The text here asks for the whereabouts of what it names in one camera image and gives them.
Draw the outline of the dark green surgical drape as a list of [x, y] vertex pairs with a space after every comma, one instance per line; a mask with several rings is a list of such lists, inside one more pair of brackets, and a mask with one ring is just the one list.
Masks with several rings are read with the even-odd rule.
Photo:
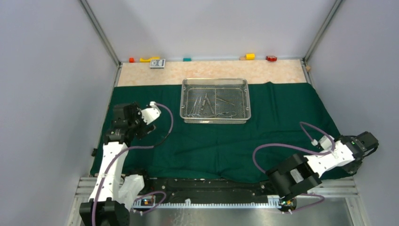
[[251, 118], [245, 124], [188, 124], [179, 114], [180, 85], [116, 87], [110, 107], [150, 101], [168, 107], [155, 121], [156, 129], [132, 145], [125, 159], [123, 173], [145, 170], [159, 178], [225, 178], [236, 182], [264, 181], [268, 170], [284, 161], [295, 150], [281, 147], [256, 148], [282, 143], [312, 151], [310, 138], [321, 133], [300, 122], [312, 124], [333, 137], [340, 132], [325, 109], [315, 89], [307, 83], [249, 85]]

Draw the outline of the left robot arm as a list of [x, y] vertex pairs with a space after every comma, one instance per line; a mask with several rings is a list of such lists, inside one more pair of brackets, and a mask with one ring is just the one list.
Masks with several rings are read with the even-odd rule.
[[103, 136], [103, 154], [96, 184], [79, 214], [86, 226], [127, 226], [134, 197], [150, 191], [151, 182], [133, 175], [120, 185], [122, 168], [134, 138], [151, 133], [161, 114], [156, 102], [141, 109], [139, 104], [119, 104], [113, 108], [111, 125]]

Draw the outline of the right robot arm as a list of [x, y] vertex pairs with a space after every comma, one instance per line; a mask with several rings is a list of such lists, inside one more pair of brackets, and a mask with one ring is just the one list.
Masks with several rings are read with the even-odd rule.
[[379, 146], [378, 139], [366, 131], [357, 136], [323, 136], [322, 151], [311, 155], [294, 154], [265, 172], [277, 195], [283, 201], [292, 200], [322, 183], [322, 175], [340, 168], [354, 175], [363, 160]]

